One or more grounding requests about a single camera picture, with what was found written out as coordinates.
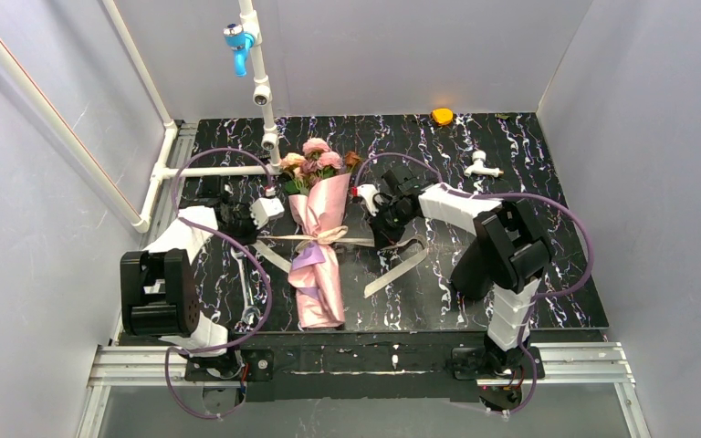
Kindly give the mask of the pink rose flower bunch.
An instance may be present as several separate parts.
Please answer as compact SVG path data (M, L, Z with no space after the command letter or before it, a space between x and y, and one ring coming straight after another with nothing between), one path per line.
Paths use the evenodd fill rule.
M329 178L350 174L361 163L356 151L340 154L321 138L308 139L302 153L290 152L280 161L280 167L290 180L285 184L287 195L308 195L318 183Z

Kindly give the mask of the pink bouquet wrapping paper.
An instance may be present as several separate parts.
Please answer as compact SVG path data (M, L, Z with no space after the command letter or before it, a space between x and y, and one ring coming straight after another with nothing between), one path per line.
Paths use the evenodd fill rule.
M318 236L343 225L351 176L317 182L307 195L288 197L292 218L310 239L291 261L288 282L296 290L303 329L336 328L345 323L339 263L335 250Z

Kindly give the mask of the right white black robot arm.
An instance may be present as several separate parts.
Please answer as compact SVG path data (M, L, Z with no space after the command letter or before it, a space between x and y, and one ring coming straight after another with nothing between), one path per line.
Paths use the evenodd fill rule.
M373 184L351 190L369 215L374 246L399 243L416 218L468 232L474 239L454 267L452 286L475 300L493 296L487 339L495 349L507 352L524 343L529 334L525 315L552 260L549 240L529 203L517 193L466 193L419 178L403 166L385 172L382 179L386 192Z

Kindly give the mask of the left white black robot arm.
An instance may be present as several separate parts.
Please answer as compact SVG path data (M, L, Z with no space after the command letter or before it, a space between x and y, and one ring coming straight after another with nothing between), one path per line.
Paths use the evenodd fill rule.
M203 313L193 263L215 236L231 238L236 250L254 243L259 230L283 208L266 197L240 201L221 182L189 199L176 190L174 205L177 216L167 229L144 249L120 259L123 330L168 342L184 354L220 356L238 343Z

